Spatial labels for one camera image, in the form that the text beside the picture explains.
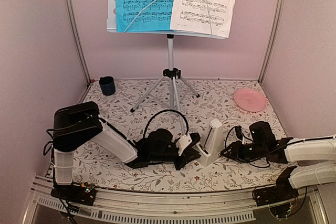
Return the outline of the white metronome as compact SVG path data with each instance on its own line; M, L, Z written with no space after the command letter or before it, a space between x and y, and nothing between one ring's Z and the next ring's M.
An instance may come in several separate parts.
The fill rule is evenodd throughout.
M200 151L201 157L199 163L207 167L220 158L220 152L223 149L223 125L218 119L213 119L209 122L207 130L201 137L197 148Z

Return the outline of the blue sheet music page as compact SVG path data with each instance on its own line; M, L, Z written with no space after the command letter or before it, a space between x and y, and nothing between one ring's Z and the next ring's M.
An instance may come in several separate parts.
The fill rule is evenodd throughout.
M174 0L115 0L117 32L169 31Z

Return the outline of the light blue music stand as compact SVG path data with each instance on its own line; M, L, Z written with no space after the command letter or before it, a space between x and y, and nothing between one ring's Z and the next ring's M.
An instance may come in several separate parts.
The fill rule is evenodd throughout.
M111 33L117 32L116 23L116 0L108 0L108 19L107 19L107 31ZM212 37L206 34L198 34L187 31L169 30L169 31L148 31L148 32L131 32L136 34L162 34L167 37L167 49L168 49L168 68L163 71L162 77L169 80L169 108L180 109L181 99L177 90L177 81L181 79L181 72L174 67L174 55L173 55L173 39L177 35L181 36L194 36L214 39L226 39L223 37Z

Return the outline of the white sheet music page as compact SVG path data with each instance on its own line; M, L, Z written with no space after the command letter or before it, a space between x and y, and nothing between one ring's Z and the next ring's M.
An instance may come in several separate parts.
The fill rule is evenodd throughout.
M228 38L235 0L174 0L170 29Z

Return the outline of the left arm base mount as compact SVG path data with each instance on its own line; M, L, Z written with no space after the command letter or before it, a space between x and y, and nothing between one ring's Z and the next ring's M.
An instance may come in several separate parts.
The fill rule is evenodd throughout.
M54 180L50 195L66 202L93 206L97 194L95 187L94 184L88 182L81 185L76 183L61 185Z

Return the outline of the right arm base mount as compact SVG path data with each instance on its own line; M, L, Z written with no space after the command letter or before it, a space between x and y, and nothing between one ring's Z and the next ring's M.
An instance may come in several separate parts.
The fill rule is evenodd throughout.
M256 187L252 192L252 198L257 206L275 204L299 196L298 190L290 184L275 184L270 187Z

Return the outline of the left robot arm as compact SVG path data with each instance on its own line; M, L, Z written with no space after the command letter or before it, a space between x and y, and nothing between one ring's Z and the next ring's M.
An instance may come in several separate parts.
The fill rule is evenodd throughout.
M67 200L77 197L78 188L72 184L73 158L75 150L88 141L103 147L130 168L170 162L176 170L181 170L201 156L193 148L200 135L189 132L188 125L184 129L185 134L177 140L169 130L159 128L144 133L138 141L131 141L100 115L95 102L59 109L54 114L53 128L46 131L51 138L57 190Z

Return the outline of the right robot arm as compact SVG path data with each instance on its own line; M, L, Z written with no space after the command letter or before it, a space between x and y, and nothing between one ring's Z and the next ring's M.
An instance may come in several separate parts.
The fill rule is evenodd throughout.
M287 167L278 185L271 190L276 201L284 200L292 188L323 185L335 182L335 135L297 138L275 138L269 123L258 121L249 127L252 142L243 143L243 133L237 131L239 140L224 144L220 155L239 163L251 163L265 158L268 162L288 164L301 161L316 161L308 166Z

